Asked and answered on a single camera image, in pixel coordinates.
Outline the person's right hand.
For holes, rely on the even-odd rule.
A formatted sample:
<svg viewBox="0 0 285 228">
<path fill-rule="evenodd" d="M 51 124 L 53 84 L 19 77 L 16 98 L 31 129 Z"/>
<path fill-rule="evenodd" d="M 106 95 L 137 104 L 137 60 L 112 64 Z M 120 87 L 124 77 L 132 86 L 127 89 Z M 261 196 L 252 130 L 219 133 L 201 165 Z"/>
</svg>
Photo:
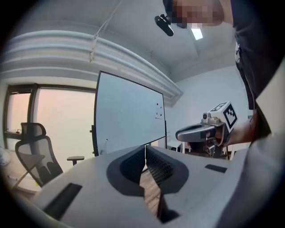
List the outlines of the person's right hand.
<svg viewBox="0 0 285 228">
<path fill-rule="evenodd" d="M 216 128 L 215 138 L 216 138 L 216 141 L 217 141 L 218 145 L 220 145 L 222 143 L 223 137 L 224 137 L 223 127 L 217 127 Z"/>
</svg>

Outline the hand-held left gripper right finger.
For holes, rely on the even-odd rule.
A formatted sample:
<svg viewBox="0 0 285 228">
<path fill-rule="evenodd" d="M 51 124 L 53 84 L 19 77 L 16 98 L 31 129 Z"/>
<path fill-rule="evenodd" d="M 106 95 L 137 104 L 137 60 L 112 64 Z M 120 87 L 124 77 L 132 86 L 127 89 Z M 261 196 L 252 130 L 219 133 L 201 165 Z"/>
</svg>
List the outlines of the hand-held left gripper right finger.
<svg viewBox="0 0 285 228">
<path fill-rule="evenodd" d="M 243 149 L 224 160 L 146 146 L 147 168 L 160 188 L 158 219 L 216 223 L 237 187 L 246 155 Z"/>
</svg>

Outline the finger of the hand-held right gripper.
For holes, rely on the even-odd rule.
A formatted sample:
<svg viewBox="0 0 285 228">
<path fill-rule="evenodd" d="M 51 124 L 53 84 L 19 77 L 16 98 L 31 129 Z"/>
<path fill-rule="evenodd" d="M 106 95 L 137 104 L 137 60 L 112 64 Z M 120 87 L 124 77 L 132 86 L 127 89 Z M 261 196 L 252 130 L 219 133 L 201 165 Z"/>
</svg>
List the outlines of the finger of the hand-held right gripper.
<svg viewBox="0 0 285 228">
<path fill-rule="evenodd" d="M 182 129 L 178 130 L 178 132 L 184 132 L 184 131 L 207 131 L 210 128 L 211 128 L 210 125 L 198 123 L 198 124 L 194 124 L 194 125 L 190 125 L 190 126 L 184 127 Z"/>
<path fill-rule="evenodd" d="M 214 138 L 215 134 L 215 128 L 199 128 L 179 131 L 175 136 L 181 142 L 205 142 L 209 138 Z"/>
</svg>

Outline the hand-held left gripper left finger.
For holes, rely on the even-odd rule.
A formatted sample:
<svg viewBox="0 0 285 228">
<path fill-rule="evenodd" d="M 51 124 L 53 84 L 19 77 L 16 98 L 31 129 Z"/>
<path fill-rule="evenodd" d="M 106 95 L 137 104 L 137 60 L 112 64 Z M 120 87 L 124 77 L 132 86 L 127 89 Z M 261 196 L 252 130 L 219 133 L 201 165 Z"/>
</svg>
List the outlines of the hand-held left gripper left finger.
<svg viewBox="0 0 285 228">
<path fill-rule="evenodd" d="M 145 147 L 87 159 L 47 183 L 33 203 L 62 223 L 154 223 L 140 177 Z"/>
</svg>

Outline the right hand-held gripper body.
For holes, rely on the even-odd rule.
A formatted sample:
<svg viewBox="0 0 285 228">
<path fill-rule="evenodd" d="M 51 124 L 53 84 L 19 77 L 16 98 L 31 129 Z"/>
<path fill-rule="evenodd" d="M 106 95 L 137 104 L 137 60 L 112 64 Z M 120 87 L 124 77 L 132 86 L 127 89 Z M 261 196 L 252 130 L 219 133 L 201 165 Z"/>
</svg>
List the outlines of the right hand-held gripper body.
<svg viewBox="0 0 285 228">
<path fill-rule="evenodd" d="M 213 128 L 223 127 L 224 137 L 220 145 L 218 145 L 216 138 L 209 138 L 206 141 L 206 152 L 213 158 L 222 156 L 222 149 L 224 144 L 228 141 L 230 133 L 237 123 L 238 117 L 230 101 L 222 102 L 206 113 L 203 113 L 201 119 L 202 124 L 207 124 Z"/>
</svg>

